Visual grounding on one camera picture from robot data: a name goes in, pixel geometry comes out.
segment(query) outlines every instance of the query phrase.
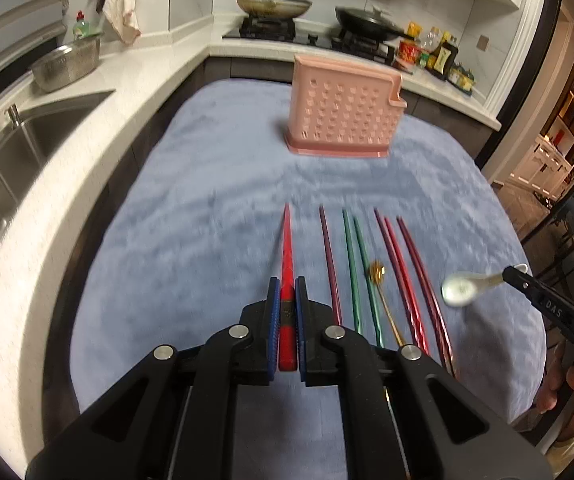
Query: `maroon chopstick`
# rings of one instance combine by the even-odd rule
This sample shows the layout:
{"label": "maroon chopstick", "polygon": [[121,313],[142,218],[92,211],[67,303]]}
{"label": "maroon chopstick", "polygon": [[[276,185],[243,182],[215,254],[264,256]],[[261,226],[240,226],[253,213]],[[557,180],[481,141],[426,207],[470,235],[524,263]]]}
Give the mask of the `maroon chopstick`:
{"label": "maroon chopstick", "polygon": [[411,279],[409,278],[409,272],[407,271],[400,246],[398,245],[398,240],[396,239],[396,234],[391,228],[391,223],[388,218],[385,217],[383,222],[377,208],[374,209],[374,213],[376,214],[376,220],[378,221],[378,226],[380,227],[383,240],[385,241],[385,247],[387,248],[391,266],[394,268],[394,274],[396,276],[396,281],[398,282],[400,295],[403,299],[407,321],[411,328],[413,342],[423,352],[429,355],[429,346],[427,345],[427,339],[424,335],[424,327],[422,325],[422,319],[420,318],[418,300],[416,299],[416,294],[414,293],[414,288],[411,284]]}
{"label": "maroon chopstick", "polygon": [[433,291],[432,282],[429,279],[429,274],[420,258],[414,239],[409,232],[406,224],[402,217],[397,217],[398,227],[403,234],[404,242],[406,243],[409,254],[411,255],[411,260],[416,268],[416,274],[420,280],[420,288],[422,288],[422,294],[424,300],[427,303],[427,308],[429,310],[430,317],[432,319],[433,331],[436,335],[436,342],[438,343],[438,348],[440,349],[440,360],[442,365],[448,371],[449,374],[455,377],[455,369],[453,363],[453,351],[451,349],[451,342],[449,341],[449,335],[447,333],[447,328],[445,326],[444,319],[442,318],[442,313],[440,312],[440,307],[438,306],[438,299]]}
{"label": "maroon chopstick", "polygon": [[342,326],[342,308],[340,307],[340,296],[338,294],[338,281],[336,280],[336,268],[334,267],[334,255],[331,252],[331,242],[329,241],[329,230],[326,226],[324,207],[320,206],[320,223],[323,227],[324,256],[327,260],[327,273],[329,273],[329,288],[331,289],[331,307],[334,311],[336,324]]}

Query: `gold spoon handle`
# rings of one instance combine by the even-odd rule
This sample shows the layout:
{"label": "gold spoon handle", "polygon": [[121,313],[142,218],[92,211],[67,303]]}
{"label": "gold spoon handle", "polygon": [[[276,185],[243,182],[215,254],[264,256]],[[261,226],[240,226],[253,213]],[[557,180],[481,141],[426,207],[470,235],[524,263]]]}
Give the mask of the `gold spoon handle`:
{"label": "gold spoon handle", "polygon": [[387,314],[387,319],[389,320],[389,324],[391,325],[391,331],[394,333],[394,337],[396,338],[396,343],[398,343],[398,346],[403,347],[406,343],[404,342],[403,337],[400,335],[400,331],[396,326],[394,318],[391,316],[391,312],[389,311],[389,307],[387,306],[387,300],[385,299],[385,295],[382,292],[382,287],[380,286],[379,283],[376,283],[376,288],[378,289],[378,295],[380,296],[382,307],[385,309],[385,314]]}

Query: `red chopstick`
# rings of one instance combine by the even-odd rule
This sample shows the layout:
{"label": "red chopstick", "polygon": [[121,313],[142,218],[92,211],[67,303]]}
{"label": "red chopstick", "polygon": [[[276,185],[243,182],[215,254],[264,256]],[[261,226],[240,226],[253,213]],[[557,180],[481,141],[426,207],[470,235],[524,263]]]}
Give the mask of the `red chopstick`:
{"label": "red chopstick", "polygon": [[291,250],[291,215],[285,204],[282,226],[282,279],[280,289],[280,331],[278,332],[278,369],[293,372],[298,369],[296,348],[296,311],[294,308],[293,253]]}
{"label": "red chopstick", "polygon": [[438,348],[440,349],[440,360],[442,365],[448,371],[449,374],[455,376],[454,363],[453,363],[453,352],[451,349],[451,342],[449,341],[449,335],[447,333],[447,328],[445,326],[444,319],[442,319],[442,313],[440,312],[440,307],[438,306],[438,299],[433,291],[432,282],[429,279],[429,274],[420,259],[420,254],[416,248],[416,244],[407,228],[402,217],[397,217],[398,227],[403,234],[404,242],[406,243],[409,254],[411,255],[411,260],[416,268],[416,274],[420,280],[420,287],[422,288],[422,294],[424,300],[427,303],[427,308],[429,310],[430,317],[432,318],[433,331],[436,335],[436,342],[438,343]]}
{"label": "red chopstick", "polygon": [[424,335],[418,300],[416,299],[416,294],[414,293],[409,272],[407,271],[398,240],[396,239],[396,234],[391,227],[389,219],[385,217],[385,221],[383,222],[379,211],[374,209],[374,212],[376,214],[376,220],[378,220],[380,231],[382,232],[383,240],[385,241],[391,266],[394,268],[394,274],[396,275],[396,281],[398,282],[398,288],[400,289],[400,295],[402,296],[404,309],[407,314],[407,321],[411,327],[413,342],[423,352],[429,355],[429,346],[427,345],[427,339]]}
{"label": "red chopstick", "polygon": [[331,289],[331,306],[334,310],[336,324],[342,326],[342,308],[340,307],[340,296],[338,295],[338,281],[336,280],[336,268],[334,267],[334,255],[331,252],[331,242],[329,241],[329,230],[326,226],[324,207],[320,206],[320,223],[323,227],[324,256],[327,260],[327,273],[329,273],[329,288]]}

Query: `kitchen sink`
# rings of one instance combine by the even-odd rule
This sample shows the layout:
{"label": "kitchen sink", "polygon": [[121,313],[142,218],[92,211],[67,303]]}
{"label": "kitchen sink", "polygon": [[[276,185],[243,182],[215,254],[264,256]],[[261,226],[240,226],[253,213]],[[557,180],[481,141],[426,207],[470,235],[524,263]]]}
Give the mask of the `kitchen sink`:
{"label": "kitchen sink", "polygon": [[112,92],[78,96],[20,113],[0,134],[0,237],[22,199],[78,124]]}

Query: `white spoon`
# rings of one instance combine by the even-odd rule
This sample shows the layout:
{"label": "white spoon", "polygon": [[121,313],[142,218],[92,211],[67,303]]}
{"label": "white spoon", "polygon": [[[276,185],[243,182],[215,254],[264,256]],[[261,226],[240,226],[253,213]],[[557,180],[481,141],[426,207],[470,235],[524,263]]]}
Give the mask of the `white spoon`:
{"label": "white spoon", "polygon": [[[527,272],[527,264],[515,266],[520,272]],[[462,307],[468,305],[488,288],[503,283],[502,272],[498,274],[476,274],[474,272],[456,272],[447,276],[440,291],[445,304]]]}

